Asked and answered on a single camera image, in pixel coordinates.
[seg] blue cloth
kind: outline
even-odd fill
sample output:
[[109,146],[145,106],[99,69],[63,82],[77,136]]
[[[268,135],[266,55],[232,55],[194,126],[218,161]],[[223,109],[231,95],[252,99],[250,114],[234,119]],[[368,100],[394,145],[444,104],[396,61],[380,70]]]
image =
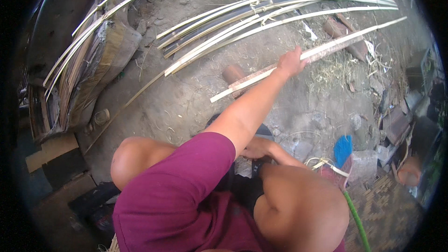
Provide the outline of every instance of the blue cloth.
[[341,136],[333,147],[335,153],[335,167],[341,168],[352,153],[352,136]]

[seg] pink cloth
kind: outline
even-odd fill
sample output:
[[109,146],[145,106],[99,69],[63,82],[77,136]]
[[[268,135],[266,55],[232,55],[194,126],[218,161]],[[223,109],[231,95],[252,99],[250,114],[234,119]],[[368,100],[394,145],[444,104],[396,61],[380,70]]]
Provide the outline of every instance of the pink cloth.
[[230,192],[213,192],[235,158],[226,137],[204,132],[134,178],[115,205],[121,252],[272,251]]

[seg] person's right arm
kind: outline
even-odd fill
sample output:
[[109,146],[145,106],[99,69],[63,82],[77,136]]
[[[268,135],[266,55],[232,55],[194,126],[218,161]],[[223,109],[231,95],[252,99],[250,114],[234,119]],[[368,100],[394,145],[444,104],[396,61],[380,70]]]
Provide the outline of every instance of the person's right arm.
[[262,137],[255,136],[240,153],[240,156],[254,160],[268,156],[279,165],[292,165],[309,169],[302,162],[288,154],[278,143]]

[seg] thigh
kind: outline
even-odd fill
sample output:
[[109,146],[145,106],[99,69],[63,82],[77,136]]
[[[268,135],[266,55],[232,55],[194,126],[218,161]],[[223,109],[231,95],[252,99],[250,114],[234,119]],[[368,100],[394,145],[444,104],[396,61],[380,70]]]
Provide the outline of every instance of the thigh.
[[255,203],[261,233],[282,251],[331,252],[349,223],[344,195],[313,171],[265,164],[264,195]]
[[111,177],[120,190],[159,161],[171,155],[176,146],[146,137],[128,137],[120,144],[112,158]]

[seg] green handle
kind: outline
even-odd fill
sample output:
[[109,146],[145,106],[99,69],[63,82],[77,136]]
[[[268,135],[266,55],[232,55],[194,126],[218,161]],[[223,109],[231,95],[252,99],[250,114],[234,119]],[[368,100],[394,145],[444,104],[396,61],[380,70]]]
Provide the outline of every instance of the green handle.
[[347,200],[347,203],[349,204],[350,211],[352,212],[353,218],[355,219],[356,225],[358,226],[359,234],[361,235],[362,244],[364,245],[364,249],[366,252],[371,252],[369,241],[367,240],[366,231],[364,230],[364,227],[362,226],[361,219],[359,218],[358,213],[356,212],[356,208],[353,205],[352,199],[349,196],[349,193],[347,191],[344,191],[345,199]]

